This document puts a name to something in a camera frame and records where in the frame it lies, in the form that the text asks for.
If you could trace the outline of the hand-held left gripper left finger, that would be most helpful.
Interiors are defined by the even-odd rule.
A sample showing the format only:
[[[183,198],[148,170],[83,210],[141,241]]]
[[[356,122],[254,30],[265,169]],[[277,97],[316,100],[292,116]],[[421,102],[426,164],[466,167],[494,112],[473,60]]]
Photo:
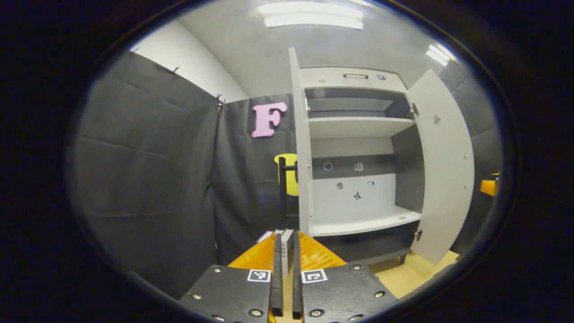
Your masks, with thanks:
[[[214,323],[274,323],[283,315],[281,238],[269,233],[227,266],[209,266],[179,303]]]

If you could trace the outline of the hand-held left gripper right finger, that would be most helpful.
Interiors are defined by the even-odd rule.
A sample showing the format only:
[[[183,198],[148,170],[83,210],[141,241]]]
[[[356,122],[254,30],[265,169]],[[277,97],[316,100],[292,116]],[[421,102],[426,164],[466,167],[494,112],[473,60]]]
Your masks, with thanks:
[[[292,315],[304,323],[365,322],[398,302],[362,262],[345,262],[310,236],[294,237]]]

